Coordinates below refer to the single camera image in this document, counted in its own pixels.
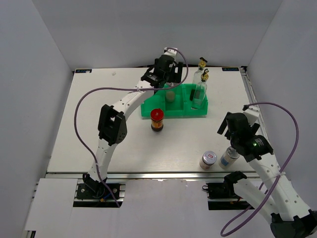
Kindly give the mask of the glass cruet with dark spice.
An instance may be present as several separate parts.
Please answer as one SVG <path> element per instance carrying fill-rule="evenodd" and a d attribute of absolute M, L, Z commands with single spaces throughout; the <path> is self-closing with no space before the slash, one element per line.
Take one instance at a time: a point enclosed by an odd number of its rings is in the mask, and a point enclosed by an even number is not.
<path fill-rule="evenodd" d="M 193 84 L 193 87 L 191 89 L 191 94 L 190 94 L 190 100 L 193 101 L 193 98 L 194 98 L 194 93 L 195 93 L 195 90 L 196 90 L 196 86 L 197 84 L 200 82 L 201 80 L 201 75 L 203 74 L 204 72 L 204 69 L 206 67 L 206 64 L 207 64 L 207 60 L 203 57 L 200 57 L 200 62 L 198 64 L 198 69 L 197 71 L 194 73 L 194 76 L 193 76 L 193 81 L 192 81 L 192 84 Z"/>

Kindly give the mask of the blue-label white shaker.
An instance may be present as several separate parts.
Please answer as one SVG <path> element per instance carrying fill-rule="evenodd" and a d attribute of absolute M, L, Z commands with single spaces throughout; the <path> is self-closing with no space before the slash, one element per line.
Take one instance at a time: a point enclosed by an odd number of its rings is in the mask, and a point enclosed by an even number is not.
<path fill-rule="evenodd" d="M 234 164 L 239 157 L 240 154 L 233 147 L 229 146 L 221 156 L 219 166 L 223 169 L 227 169 Z"/>

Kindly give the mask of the silver-lid white powder jar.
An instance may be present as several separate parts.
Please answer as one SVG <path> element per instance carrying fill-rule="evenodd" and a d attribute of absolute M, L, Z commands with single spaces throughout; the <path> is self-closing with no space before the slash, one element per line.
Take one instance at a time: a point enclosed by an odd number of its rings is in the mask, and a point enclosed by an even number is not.
<path fill-rule="evenodd" d="M 172 103 L 175 100 L 175 90 L 173 88 L 175 86 L 175 84 L 174 83 L 167 83 L 167 86 L 170 89 L 166 90 L 166 92 L 165 92 L 165 100 L 168 103 Z"/>

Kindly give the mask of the clear glass cruet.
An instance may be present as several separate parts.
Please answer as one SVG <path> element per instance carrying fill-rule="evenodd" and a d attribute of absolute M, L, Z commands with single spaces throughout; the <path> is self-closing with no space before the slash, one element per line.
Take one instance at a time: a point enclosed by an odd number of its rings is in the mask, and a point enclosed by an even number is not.
<path fill-rule="evenodd" d="M 192 109 L 198 110 L 203 104 L 203 100 L 206 96 L 207 91 L 207 80 L 209 78 L 209 70 L 206 68 L 201 74 L 200 81 L 196 84 L 193 100 Z"/>

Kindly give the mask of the red-lid dark sauce jar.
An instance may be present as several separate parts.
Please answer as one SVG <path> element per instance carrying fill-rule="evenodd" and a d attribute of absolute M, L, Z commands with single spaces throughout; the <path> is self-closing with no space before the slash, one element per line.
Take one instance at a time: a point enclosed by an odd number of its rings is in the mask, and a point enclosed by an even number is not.
<path fill-rule="evenodd" d="M 151 129 L 160 132 L 163 129 L 164 112 L 160 108 L 153 109 L 150 113 Z"/>

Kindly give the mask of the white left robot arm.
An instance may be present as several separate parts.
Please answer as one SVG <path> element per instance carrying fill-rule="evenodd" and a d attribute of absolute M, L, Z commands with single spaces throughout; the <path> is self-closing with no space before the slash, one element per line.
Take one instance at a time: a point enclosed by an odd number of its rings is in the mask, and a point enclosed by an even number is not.
<path fill-rule="evenodd" d="M 157 59 L 153 67 L 147 69 L 137 85 L 113 105 L 105 104 L 101 108 L 98 122 L 99 143 L 93 153 L 95 163 L 83 181 L 89 194 L 101 198 L 107 187 L 107 171 L 116 146 L 127 136 L 127 119 L 148 98 L 161 91 L 166 83 L 180 83 L 182 62 L 176 62 L 176 49 L 169 48 Z"/>

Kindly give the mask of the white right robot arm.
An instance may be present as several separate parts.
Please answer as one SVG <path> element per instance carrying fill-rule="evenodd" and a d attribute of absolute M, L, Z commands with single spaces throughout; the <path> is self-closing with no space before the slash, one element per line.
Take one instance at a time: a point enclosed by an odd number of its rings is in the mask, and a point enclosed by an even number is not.
<path fill-rule="evenodd" d="M 256 213 L 270 225 L 276 238 L 306 238 L 317 231 L 317 213 L 299 196 L 282 172 L 273 148 L 256 132 L 259 124 L 249 122 L 246 113 L 228 112 L 218 134 L 230 141 L 231 146 L 257 172 L 267 194 L 257 189 L 241 172 L 231 173 L 231 181 L 224 184 L 224 193 L 231 198 L 245 199 Z"/>

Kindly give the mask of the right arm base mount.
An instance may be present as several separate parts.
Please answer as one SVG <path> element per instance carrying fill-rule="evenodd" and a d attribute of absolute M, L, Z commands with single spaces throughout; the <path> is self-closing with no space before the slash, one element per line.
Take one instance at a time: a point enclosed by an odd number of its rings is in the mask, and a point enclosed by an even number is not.
<path fill-rule="evenodd" d="M 210 211 L 220 210 L 245 210 L 250 205 L 234 192 L 234 185 L 247 176 L 235 171 L 224 177 L 223 182 L 209 182 L 202 186 L 202 190 L 207 193 L 208 209 Z"/>

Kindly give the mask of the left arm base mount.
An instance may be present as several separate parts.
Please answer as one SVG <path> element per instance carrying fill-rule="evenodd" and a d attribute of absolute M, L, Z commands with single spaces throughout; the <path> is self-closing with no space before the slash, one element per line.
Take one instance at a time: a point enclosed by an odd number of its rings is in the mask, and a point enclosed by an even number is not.
<path fill-rule="evenodd" d="M 108 183 L 119 206 L 122 205 L 125 196 L 125 184 Z M 73 207 L 81 208 L 119 208 L 109 190 L 102 185 L 100 190 L 95 193 L 83 182 L 76 187 Z"/>

